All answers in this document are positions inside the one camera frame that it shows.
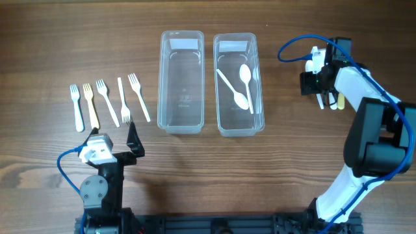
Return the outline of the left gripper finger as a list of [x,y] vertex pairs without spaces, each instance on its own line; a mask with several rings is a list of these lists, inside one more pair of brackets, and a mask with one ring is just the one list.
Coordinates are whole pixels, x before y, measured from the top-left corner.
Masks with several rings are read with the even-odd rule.
[[85,140],[85,142],[84,142],[84,144],[85,144],[85,146],[87,145],[87,142],[88,142],[88,140],[89,140],[89,138],[92,136],[92,135],[96,135],[96,134],[98,134],[99,133],[99,129],[98,128],[93,128],[92,130],[91,130],[91,132],[90,132],[90,134],[89,134],[89,136],[86,138],[86,140]]
[[129,132],[127,135],[127,146],[130,148],[131,152],[135,157],[144,157],[145,149],[138,137],[137,129],[134,122],[129,124]]

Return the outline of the white spoon wide handle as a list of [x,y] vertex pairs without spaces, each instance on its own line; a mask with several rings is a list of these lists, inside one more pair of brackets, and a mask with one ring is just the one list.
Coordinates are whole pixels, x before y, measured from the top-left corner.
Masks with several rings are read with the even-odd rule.
[[328,94],[328,102],[331,110],[337,110],[337,101],[331,92]]

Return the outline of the large white plastic spoon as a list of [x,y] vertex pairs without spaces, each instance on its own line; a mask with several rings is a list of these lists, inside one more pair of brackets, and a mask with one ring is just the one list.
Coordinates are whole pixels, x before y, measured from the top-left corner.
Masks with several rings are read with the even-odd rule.
[[[312,72],[313,71],[313,61],[312,60],[308,60],[306,62],[305,70],[306,70],[306,72]],[[317,97],[317,100],[318,100],[319,107],[321,109],[324,109],[324,104],[323,104],[323,101],[322,101],[321,94],[316,94],[316,97]]]

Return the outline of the yellow-green plastic spoon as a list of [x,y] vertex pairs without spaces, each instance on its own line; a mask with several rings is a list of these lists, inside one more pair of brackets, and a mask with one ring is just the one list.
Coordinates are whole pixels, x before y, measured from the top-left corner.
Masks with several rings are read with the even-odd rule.
[[337,96],[337,108],[343,110],[345,108],[345,97],[342,93]]

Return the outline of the white fork tines down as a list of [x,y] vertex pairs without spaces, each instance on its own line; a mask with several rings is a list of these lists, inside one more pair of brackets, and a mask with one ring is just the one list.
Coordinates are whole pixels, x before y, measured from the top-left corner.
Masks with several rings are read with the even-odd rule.
[[125,102],[125,94],[124,94],[122,79],[119,77],[119,78],[117,78],[117,81],[118,81],[118,89],[119,89],[119,93],[120,93],[120,99],[121,99],[121,102],[122,102],[122,107],[121,107],[122,122],[123,123],[129,123],[131,121],[131,112],[130,112],[130,110],[127,107],[127,104]]

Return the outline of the yellow plastic fork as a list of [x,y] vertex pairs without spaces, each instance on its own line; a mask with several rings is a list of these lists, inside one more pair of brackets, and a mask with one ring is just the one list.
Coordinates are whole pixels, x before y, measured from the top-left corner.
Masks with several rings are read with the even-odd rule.
[[88,112],[90,116],[90,124],[92,129],[93,128],[100,128],[98,116],[96,114],[96,110],[94,107],[93,99],[94,99],[94,93],[92,91],[92,87],[89,83],[83,84],[83,90],[84,90],[84,96],[88,103]]

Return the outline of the small white plastic fork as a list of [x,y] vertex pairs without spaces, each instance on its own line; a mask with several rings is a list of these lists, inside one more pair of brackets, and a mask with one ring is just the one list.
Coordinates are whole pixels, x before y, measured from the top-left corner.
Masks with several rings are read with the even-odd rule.
[[70,85],[70,95],[71,95],[71,99],[73,101],[73,107],[74,107],[75,128],[77,132],[82,132],[84,131],[85,127],[83,123],[81,109],[79,106],[80,93],[76,84]]

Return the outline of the white fork container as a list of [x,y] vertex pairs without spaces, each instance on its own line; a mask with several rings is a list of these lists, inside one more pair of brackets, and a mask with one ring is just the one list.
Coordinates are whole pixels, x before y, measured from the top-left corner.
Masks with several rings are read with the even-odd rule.
[[133,91],[138,96],[138,100],[139,100],[140,105],[142,107],[142,110],[143,110],[144,116],[146,118],[146,121],[151,122],[151,118],[150,118],[148,109],[146,107],[146,104],[144,103],[144,99],[143,99],[142,94],[141,94],[141,85],[140,85],[140,82],[138,81],[137,76],[134,73],[130,73],[128,75],[128,79],[129,79],[129,82],[131,84],[131,87],[132,87]]

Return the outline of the white spoon container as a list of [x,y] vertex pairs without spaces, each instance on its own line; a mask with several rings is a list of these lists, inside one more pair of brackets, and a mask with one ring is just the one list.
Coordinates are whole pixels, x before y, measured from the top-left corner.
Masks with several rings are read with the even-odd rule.
[[250,83],[252,76],[251,76],[250,68],[246,64],[242,64],[240,66],[239,76],[240,76],[241,81],[246,86],[248,106],[249,106],[250,113],[253,114],[254,110],[253,110],[253,104],[252,104],[252,97],[251,97],[250,88],[249,88],[249,83]]

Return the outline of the white spoon bowl down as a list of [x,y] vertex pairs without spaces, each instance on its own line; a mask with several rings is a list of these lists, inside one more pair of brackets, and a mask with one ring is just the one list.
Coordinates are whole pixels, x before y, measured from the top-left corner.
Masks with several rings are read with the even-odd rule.
[[234,73],[232,78],[229,79],[220,69],[217,68],[216,72],[225,85],[231,90],[235,104],[242,110],[248,110],[249,104],[246,94],[243,92],[243,82],[237,77],[237,74]]

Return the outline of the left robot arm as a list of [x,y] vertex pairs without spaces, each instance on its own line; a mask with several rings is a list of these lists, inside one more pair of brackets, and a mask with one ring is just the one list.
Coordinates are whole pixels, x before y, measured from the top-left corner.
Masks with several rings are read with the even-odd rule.
[[87,177],[80,186],[84,214],[75,221],[75,233],[146,232],[132,210],[122,207],[124,168],[145,156],[133,122],[129,124],[126,145],[129,151],[113,153],[109,135],[94,128],[78,150],[82,162],[97,169],[97,174]]

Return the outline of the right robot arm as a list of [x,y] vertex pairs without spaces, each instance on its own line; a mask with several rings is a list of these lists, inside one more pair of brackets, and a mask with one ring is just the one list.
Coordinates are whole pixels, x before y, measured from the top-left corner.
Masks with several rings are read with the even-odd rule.
[[327,94],[339,109],[346,99],[356,115],[344,143],[344,166],[313,207],[326,223],[323,231],[347,222],[352,210],[373,189],[406,172],[415,149],[415,105],[389,94],[368,68],[350,56],[349,38],[330,38],[302,57],[302,95]]

